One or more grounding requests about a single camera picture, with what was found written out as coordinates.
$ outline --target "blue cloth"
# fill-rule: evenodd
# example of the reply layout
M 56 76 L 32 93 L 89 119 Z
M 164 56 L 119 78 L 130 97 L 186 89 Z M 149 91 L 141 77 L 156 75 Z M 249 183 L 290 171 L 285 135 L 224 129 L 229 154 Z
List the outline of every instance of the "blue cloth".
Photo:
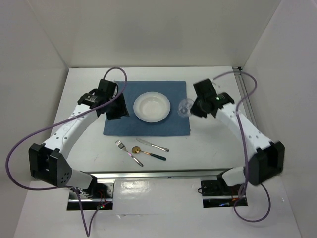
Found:
M 119 91 L 123 82 L 116 82 Z M 133 111 L 134 101 L 146 92 L 159 92 L 170 101 L 168 116 L 159 122 L 148 123 L 137 118 Z M 106 119 L 104 135 L 117 136 L 182 136 L 190 134 L 189 119 L 178 115 L 178 104 L 187 98 L 185 81 L 131 81 L 123 92 L 125 103 L 130 117 L 121 117 L 118 120 Z

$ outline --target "spoon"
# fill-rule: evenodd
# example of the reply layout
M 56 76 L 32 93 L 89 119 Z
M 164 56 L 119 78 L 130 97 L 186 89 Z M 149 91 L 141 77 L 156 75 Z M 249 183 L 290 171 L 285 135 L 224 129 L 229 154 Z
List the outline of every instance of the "spoon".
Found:
M 149 152 L 142 151 L 139 146 L 134 146 L 134 147 L 132 148 L 132 153 L 138 154 L 138 153 L 140 153 L 140 152 L 143 152 L 143 153 L 145 153 L 145 154 L 147 154 L 147 155 L 151 155 L 151 156 L 153 156 L 153 157 L 155 157 L 155 158 L 158 158 L 158 159 L 160 159 L 160 160 L 166 160 L 166 158 L 163 157 L 163 156 L 161 156 L 161 155 L 156 155 L 156 154 L 152 154 L 152 153 L 149 153 Z

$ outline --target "knife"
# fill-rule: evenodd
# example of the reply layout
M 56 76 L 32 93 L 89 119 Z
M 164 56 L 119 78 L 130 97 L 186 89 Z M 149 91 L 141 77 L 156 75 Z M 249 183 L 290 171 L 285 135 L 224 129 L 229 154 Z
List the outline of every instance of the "knife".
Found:
M 149 142 L 147 142 L 147 141 L 145 141 L 145 140 L 142 140 L 142 139 L 140 139 L 140 138 L 136 138 L 136 139 L 137 139 L 137 141 L 141 142 L 142 144 L 149 145 L 149 146 L 153 146 L 153 147 L 155 147 L 155 148 L 158 148 L 158 149 L 163 150 L 163 151 L 166 151 L 166 152 L 169 151 L 169 149 L 167 149 L 167 148 L 154 145 L 154 144 L 149 143 Z

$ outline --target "silver fork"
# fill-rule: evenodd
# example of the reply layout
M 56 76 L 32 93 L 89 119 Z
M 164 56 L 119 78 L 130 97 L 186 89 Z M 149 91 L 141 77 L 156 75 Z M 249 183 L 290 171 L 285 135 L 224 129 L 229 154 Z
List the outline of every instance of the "silver fork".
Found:
M 124 150 L 125 152 L 127 152 L 129 156 L 131 156 L 134 159 L 134 161 L 138 163 L 139 166 L 143 167 L 143 164 L 125 148 L 124 144 L 122 144 L 121 141 L 117 140 L 115 143 L 121 150 Z

